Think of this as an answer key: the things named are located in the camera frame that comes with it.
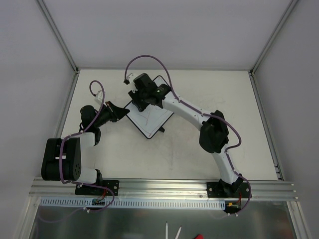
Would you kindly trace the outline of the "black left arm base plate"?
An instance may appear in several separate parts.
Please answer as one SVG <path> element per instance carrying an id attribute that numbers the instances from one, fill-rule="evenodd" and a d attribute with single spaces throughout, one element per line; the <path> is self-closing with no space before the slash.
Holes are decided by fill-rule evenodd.
<path id="1" fill-rule="evenodd" d="M 103 179 L 100 183 L 94 184 L 93 186 L 76 186 L 75 195 L 80 196 L 118 196 L 119 193 L 119 180 L 105 180 Z"/>

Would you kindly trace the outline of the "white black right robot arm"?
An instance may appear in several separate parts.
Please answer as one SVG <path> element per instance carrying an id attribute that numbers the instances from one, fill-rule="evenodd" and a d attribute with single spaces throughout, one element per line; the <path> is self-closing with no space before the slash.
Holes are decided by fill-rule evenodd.
<path id="1" fill-rule="evenodd" d="M 129 96 L 139 112 L 143 112 L 152 105 L 171 111 L 195 126 L 199 130 L 200 146 L 212 154 L 218 166 L 221 179 L 216 187 L 217 191 L 229 197 L 240 193 L 244 179 L 241 174 L 236 172 L 228 154 L 228 150 L 231 148 L 227 146 L 230 125 L 226 122 L 222 112 L 216 110 L 209 113 L 200 110 L 179 97 L 172 86 L 157 85 L 146 73 L 142 73 L 132 80 L 126 77 L 124 83 L 133 87 L 129 91 Z"/>

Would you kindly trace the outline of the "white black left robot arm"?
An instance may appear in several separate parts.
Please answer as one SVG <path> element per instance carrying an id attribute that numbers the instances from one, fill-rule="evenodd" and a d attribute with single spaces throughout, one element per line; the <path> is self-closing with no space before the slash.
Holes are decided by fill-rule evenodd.
<path id="1" fill-rule="evenodd" d="M 91 105 L 81 108 L 78 133 L 64 139 L 50 138 L 44 152 L 41 177 L 45 181 L 63 181 L 87 184 L 92 194 L 104 189 L 102 174 L 98 169 L 82 166 L 82 151 L 97 145 L 101 139 L 100 127 L 107 122 L 118 122 L 130 112 L 111 102 L 105 102 L 97 111 Z"/>

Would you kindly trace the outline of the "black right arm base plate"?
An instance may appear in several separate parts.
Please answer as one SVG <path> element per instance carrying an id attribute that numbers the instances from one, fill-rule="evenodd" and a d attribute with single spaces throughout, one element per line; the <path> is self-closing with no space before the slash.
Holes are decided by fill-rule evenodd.
<path id="1" fill-rule="evenodd" d="M 248 199 L 251 190 L 248 183 L 243 182 L 234 192 L 231 189 L 224 190 L 219 182 L 207 182 L 206 191 L 208 198 L 246 198 Z"/>

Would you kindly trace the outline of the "small black-framed whiteboard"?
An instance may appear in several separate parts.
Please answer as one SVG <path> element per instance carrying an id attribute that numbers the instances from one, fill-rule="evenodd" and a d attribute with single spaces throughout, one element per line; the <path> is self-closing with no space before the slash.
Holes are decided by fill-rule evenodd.
<path id="1" fill-rule="evenodd" d="M 165 93 L 168 93 L 170 90 L 170 86 L 162 76 L 157 76 L 152 81 L 157 85 L 165 84 Z M 173 112 L 153 105 L 148 105 L 143 112 L 139 112 L 137 107 L 132 104 L 132 99 L 125 108 L 130 110 L 127 114 L 127 118 L 147 139 L 151 139 L 159 132 L 159 128 L 163 127 L 167 120 L 173 115 Z"/>

